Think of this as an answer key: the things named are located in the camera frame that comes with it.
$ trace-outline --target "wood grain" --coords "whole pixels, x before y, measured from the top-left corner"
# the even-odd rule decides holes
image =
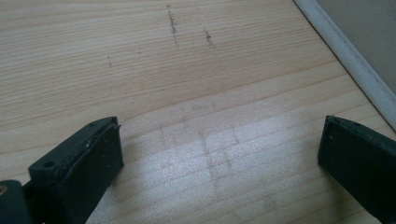
[[[114,115],[88,223],[376,223],[318,143],[326,115],[396,134],[291,0],[0,1],[0,178]]]

